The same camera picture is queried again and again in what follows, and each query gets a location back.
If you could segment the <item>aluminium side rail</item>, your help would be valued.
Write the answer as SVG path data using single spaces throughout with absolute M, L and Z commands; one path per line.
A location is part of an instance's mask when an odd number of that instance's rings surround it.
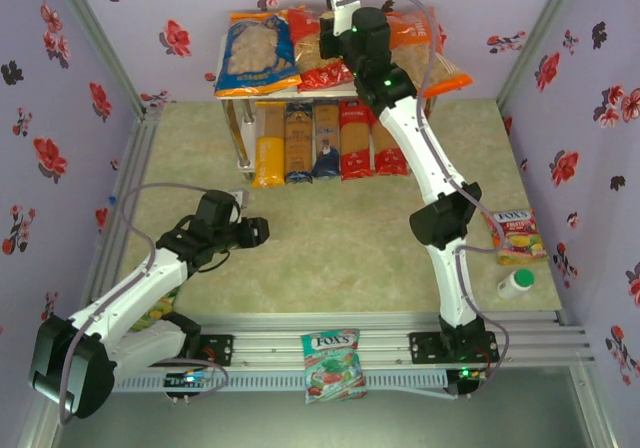
M 124 199 L 132 189 L 144 181 L 160 119 L 160 112 L 149 112 L 132 127 L 113 191 L 115 201 L 108 206 L 106 226 L 98 238 L 96 252 L 85 284 L 82 307 L 100 298 L 119 280 L 130 238 L 129 228 L 123 221 L 121 209 L 124 209 L 129 220 L 133 219 L 138 195 L 132 195 L 127 201 Z

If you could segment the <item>dark blue Moli spaghetti bag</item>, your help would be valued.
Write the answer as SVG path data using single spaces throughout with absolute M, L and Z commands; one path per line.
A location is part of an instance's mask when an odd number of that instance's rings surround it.
M 312 104 L 287 103 L 284 119 L 285 183 L 312 179 Z

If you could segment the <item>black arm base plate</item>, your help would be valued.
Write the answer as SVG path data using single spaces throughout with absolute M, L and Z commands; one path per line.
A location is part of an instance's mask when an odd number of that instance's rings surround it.
M 234 337 L 229 334 L 201 334 L 187 354 L 190 358 L 214 362 L 221 367 L 231 365 Z
M 500 358 L 496 337 L 484 332 L 471 343 L 455 347 L 441 332 L 413 332 L 408 335 L 413 364 L 487 364 Z

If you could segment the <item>red macaroni bag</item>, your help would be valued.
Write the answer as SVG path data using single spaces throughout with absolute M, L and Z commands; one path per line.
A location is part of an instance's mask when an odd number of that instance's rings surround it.
M 339 58 L 323 59 L 320 54 L 320 17 L 303 8 L 288 10 L 299 92 L 314 91 L 350 83 L 352 73 Z

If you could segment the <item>white bottle green cap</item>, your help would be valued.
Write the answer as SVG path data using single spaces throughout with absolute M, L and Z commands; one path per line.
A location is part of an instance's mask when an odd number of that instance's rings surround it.
M 497 285 L 497 294 L 504 300 L 515 299 L 529 291 L 534 284 L 534 273 L 521 268 L 511 272 Z

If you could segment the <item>white two-tier shelf metal legs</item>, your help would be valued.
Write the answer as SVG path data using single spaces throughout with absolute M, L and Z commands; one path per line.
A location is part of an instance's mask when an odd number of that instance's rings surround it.
M 300 94 L 297 94 L 294 88 L 289 88 L 262 96 L 217 97 L 217 100 L 222 103 L 227 116 L 227 126 L 237 153 L 238 168 L 245 173 L 255 174 L 257 126 L 253 112 L 255 103 L 355 96 L 358 95 L 353 82 L 343 88 L 327 88 Z M 437 184 L 447 181 L 448 165 L 424 114 L 424 102 L 423 91 L 419 89 L 415 100 L 405 98 L 395 107 L 375 114 L 381 117 L 384 127 L 398 142 L 421 185 L 421 190 L 426 192 L 434 189 Z

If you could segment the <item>teal red Fox's candy bag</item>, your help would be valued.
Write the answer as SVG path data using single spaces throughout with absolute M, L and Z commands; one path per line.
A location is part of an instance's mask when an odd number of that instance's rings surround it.
M 359 340 L 357 329 L 301 336 L 307 405 L 361 399 L 368 394 L 358 354 Z

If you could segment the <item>aluminium frame post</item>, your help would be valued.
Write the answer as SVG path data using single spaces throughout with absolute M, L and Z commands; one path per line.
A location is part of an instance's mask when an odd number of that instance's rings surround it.
M 116 50 L 103 29 L 98 17 L 88 0 L 65 0 L 81 25 L 85 35 L 98 53 L 101 61 L 112 75 L 118 87 L 123 91 L 131 105 L 136 118 L 144 121 L 147 109 L 143 106 L 139 95 Z
M 500 112 L 509 105 L 567 2 L 568 0 L 547 0 L 496 99 Z

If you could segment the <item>Fox's fruits candy bag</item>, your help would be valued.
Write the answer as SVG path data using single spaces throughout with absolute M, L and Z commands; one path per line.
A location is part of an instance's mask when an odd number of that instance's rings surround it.
M 501 265 L 522 265 L 547 258 L 539 233 L 534 211 L 531 208 L 492 212 L 483 214 Z

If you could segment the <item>blue and orange pasta bag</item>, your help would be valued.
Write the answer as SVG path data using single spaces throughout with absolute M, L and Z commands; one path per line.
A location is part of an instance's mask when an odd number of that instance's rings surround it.
M 233 13 L 215 95 L 262 96 L 300 83 L 289 11 Z

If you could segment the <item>clear blue spaghetti bag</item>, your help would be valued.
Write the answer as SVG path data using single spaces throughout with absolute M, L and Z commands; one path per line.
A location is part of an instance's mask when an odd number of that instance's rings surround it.
M 316 159 L 312 168 L 314 178 L 340 175 L 339 104 L 321 101 L 314 105 L 314 135 Z

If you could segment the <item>yellow spaghetti bag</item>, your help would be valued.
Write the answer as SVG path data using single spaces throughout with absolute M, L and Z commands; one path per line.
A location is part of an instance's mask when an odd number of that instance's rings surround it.
M 284 185 L 285 103 L 258 101 L 256 108 L 256 171 L 252 187 Z

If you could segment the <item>orange macaroni bag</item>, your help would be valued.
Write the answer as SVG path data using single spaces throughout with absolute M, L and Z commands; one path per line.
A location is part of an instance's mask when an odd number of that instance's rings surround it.
M 443 95 L 473 83 L 465 71 L 444 57 L 443 47 L 447 36 L 437 22 L 435 9 L 430 7 L 429 12 L 431 18 L 422 11 L 386 14 L 391 29 L 392 62 L 408 74 L 417 90 L 422 86 L 424 76 L 428 72 L 432 34 L 429 21 L 435 23 L 435 56 L 423 91 L 425 98 Z

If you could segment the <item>red spaghetti bag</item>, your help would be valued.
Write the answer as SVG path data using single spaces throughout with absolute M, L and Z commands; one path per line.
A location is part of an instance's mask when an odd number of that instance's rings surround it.
M 376 120 L 371 128 L 374 144 L 374 166 L 379 175 L 406 176 L 407 161 L 391 133 Z
M 360 100 L 339 102 L 339 133 L 342 180 L 371 177 L 369 111 Z

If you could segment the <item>aluminium frame bar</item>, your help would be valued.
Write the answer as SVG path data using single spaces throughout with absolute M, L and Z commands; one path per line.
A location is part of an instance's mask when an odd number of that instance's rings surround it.
M 18 448 L 59 448 L 58 409 L 49 403 L 33 406 L 29 412 Z
M 584 429 L 591 448 L 622 448 L 613 423 L 613 411 L 595 367 L 569 367 Z

